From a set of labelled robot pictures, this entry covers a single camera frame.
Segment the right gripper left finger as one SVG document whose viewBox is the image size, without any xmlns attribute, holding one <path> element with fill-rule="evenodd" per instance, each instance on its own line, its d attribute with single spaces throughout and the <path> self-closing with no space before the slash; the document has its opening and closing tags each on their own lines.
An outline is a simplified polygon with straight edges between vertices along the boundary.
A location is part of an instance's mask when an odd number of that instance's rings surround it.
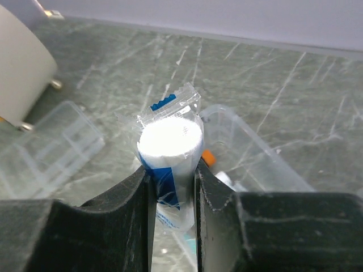
<svg viewBox="0 0 363 272">
<path fill-rule="evenodd" d="M 150 271 L 155 208 L 142 167 L 81 206 L 3 200 L 1 270 Z"/>
</svg>

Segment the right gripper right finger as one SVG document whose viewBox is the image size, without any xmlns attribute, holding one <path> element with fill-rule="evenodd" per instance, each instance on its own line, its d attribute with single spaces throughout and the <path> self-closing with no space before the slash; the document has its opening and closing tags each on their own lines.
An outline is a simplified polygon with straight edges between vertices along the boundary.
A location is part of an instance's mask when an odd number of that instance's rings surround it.
<svg viewBox="0 0 363 272">
<path fill-rule="evenodd" d="M 235 192 L 195 170 L 199 271 L 361 271 L 362 199 L 349 193 Z"/>
</svg>

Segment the white bottle green label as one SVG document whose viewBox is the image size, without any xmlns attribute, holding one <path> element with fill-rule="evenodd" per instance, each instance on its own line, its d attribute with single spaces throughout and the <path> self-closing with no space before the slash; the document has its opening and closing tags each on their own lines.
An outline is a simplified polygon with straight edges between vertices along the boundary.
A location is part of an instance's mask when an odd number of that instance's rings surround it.
<svg viewBox="0 0 363 272">
<path fill-rule="evenodd" d="M 232 189 L 233 191 L 236 191 L 232 180 L 224 171 L 219 171 L 218 173 L 215 174 L 215 177 L 218 178 L 222 183 L 224 183 L 230 189 Z"/>
</svg>

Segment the clear plastic medicine box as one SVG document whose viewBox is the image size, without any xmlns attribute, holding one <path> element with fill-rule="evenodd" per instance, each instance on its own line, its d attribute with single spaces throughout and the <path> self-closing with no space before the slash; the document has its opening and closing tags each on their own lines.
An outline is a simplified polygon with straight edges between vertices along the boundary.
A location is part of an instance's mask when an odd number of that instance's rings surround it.
<svg viewBox="0 0 363 272">
<path fill-rule="evenodd" d="M 312 192 L 314 189 L 231 108 L 211 105 L 200 112 L 205 148 L 216 158 L 212 174 L 224 171 L 235 190 Z"/>
</svg>

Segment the brown bottle orange cap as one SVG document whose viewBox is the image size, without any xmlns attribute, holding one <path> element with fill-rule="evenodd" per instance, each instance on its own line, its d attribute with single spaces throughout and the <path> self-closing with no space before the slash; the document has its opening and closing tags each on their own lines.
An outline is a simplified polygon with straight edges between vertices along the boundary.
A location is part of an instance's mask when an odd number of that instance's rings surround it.
<svg viewBox="0 0 363 272">
<path fill-rule="evenodd" d="M 203 151 L 201 158 L 204 160 L 204 162 L 207 164 L 208 167 L 211 167 L 216 163 L 215 156 L 208 149 L 205 149 Z"/>
</svg>

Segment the clear compartment tray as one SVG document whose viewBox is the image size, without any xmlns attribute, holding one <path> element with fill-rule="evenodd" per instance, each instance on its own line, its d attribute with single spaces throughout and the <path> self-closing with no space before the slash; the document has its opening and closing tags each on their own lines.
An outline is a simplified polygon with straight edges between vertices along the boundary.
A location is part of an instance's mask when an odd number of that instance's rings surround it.
<svg viewBox="0 0 363 272">
<path fill-rule="evenodd" d="M 1 149 L 1 199 L 44 198 L 104 147 L 103 134 L 72 101 Z"/>
</svg>

